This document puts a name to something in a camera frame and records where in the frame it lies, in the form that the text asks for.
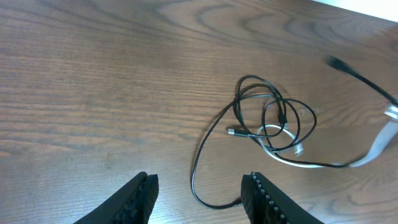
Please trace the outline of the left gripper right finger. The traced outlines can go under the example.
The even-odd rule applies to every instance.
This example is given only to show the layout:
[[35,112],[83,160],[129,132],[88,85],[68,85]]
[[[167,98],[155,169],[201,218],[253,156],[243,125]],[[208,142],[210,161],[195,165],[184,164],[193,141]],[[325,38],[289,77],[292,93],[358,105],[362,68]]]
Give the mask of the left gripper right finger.
[[260,172],[243,175],[241,200],[251,224],[323,224]]

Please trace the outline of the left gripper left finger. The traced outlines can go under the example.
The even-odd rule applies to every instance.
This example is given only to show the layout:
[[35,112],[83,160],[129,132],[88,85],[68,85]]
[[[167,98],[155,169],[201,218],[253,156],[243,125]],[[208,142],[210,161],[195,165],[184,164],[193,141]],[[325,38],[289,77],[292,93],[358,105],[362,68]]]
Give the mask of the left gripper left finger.
[[159,194],[158,175],[138,173],[76,224],[148,224]]

